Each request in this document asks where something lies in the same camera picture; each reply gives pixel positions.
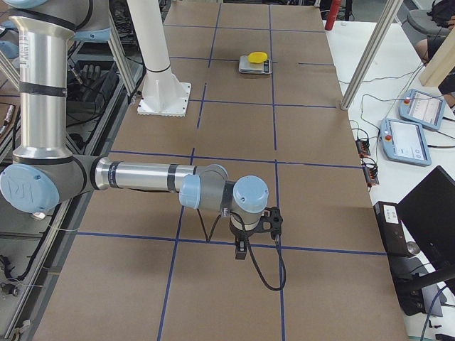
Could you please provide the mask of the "black monitor stand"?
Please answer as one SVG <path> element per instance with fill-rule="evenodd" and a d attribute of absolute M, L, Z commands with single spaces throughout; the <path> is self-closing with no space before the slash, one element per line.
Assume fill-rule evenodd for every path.
<path fill-rule="evenodd" d="M 423 254 L 393 254 L 387 260 L 397 299 L 407 316 L 428 313 L 439 284 L 445 283 L 454 290 L 454 266 L 445 261 L 430 262 Z"/>

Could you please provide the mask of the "orange black adapter board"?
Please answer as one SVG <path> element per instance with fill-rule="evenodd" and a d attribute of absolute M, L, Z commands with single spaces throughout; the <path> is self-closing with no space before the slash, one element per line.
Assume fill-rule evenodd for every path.
<path fill-rule="evenodd" d="M 357 138 L 355 145 L 360 158 L 370 156 L 370 141 L 368 138 Z"/>
<path fill-rule="evenodd" d="M 363 174 L 365 177 L 365 182 L 368 188 L 371 188 L 375 185 L 379 185 L 378 180 L 378 167 L 373 164 L 363 164 L 362 165 Z"/>

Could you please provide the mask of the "digital kitchen scale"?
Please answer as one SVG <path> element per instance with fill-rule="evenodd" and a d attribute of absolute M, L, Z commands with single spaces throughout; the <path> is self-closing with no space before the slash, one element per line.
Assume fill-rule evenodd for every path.
<path fill-rule="evenodd" d="M 266 57 L 259 57 L 257 63 L 249 60 L 247 55 L 241 55 L 238 66 L 239 73 L 249 75 L 271 75 L 272 61 Z"/>

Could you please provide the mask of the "far blue teach pendant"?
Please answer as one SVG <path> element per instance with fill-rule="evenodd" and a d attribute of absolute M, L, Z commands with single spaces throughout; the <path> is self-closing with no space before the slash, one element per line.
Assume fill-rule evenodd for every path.
<path fill-rule="evenodd" d="M 416 89 L 408 90 L 399 105 L 402 119 L 421 124 L 432 131 L 440 129 L 446 101 L 442 96 L 427 94 Z"/>

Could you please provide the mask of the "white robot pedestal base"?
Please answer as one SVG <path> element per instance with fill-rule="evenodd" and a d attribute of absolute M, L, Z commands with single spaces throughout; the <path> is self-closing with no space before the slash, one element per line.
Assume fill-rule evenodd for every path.
<path fill-rule="evenodd" d="M 185 116 L 191 84 L 180 82 L 172 72 L 158 1 L 127 3 L 146 69 L 138 113 Z"/>

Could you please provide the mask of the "near blue teach pendant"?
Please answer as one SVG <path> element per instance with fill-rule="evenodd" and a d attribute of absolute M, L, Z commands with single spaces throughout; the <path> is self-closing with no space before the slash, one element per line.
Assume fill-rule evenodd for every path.
<path fill-rule="evenodd" d="M 391 161 L 430 166 L 429 147 L 421 124 L 385 118 L 380 125 L 380 144 Z"/>

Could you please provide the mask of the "black mini computer box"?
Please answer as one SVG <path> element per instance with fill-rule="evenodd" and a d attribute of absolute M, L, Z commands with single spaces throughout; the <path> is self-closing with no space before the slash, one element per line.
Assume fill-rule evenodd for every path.
<path fill-rule="evenodd" d="M 388 256 L 412 257 L 421 252 L 416 242 L 405 239 L 397 204 L 378 201 L 373 205 L 380 235 Z"/>

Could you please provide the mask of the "yellow mango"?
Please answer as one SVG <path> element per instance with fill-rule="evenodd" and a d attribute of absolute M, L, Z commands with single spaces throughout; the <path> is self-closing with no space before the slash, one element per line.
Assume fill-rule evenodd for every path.
<path fill-rule="evenodd" d="M 254 51 L 247 56 L 247 61 L 252 64 L 261 64 L 268 61 L 268 59 L 268 54 L 262 51 Z"/>

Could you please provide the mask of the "blue teach pendant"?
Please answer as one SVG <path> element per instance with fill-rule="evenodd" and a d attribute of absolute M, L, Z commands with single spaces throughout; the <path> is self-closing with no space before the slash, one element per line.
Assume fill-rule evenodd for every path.
<path fill-rule="evenodd" d="M 429 147 L 421 124 L 385 118 L 380 125 L 380 144 L 391 161 L 430 166 Z"/>
<path fill-rule="evenodd" d="M 442 96 L 427 94 L 416 89 L 408 90 L 399 105 L 402 119 L 421 124 L 432 131 L 440 129 L 446 101 Z"/>

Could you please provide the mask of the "black computer monitor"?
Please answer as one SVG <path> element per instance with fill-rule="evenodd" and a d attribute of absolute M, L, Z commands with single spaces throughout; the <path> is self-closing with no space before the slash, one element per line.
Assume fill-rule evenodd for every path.
<path fill-rule="evenodd" d="M 400 200 L 397 211 L 434 268 L 454 264 L 454 179 L 441 166 Z"/>

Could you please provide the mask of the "brown paper table cover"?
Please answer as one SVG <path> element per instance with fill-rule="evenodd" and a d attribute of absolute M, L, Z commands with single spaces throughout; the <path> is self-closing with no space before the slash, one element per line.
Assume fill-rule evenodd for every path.
<path fill-rule="evenodd" d="M 405 340 L 336 68 L 314 8 L 176 1 L 184 117 L 131 108 L 110 158 L 194 165 L 175 194 L 93 194 L 35 340 Z M 271 75 L 239 73 L 268 54 Z M 280 243 L 242 226 L 278 207 Z"/>

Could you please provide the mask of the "aluminium frame post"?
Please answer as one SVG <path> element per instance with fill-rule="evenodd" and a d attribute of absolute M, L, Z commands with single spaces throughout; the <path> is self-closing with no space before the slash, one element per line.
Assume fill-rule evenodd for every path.
<path fill-rule="evenodd" d="M 351 106 L 402 3 L 403 0 L 387 1 L 343 96 L 341 101 L 342 110 L 347 111 Z"/>

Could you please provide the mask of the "red fire extinguisher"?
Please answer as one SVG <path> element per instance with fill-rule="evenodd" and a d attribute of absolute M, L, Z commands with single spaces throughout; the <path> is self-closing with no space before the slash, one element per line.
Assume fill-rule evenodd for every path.
<path fill-rule="evenodd" d="M 338 12 L 341 7 L 341 0 L 333 0 L 326 18 L 325 30 L 331 31 L 333 29 L 334 23 L 337 20 Z"/>

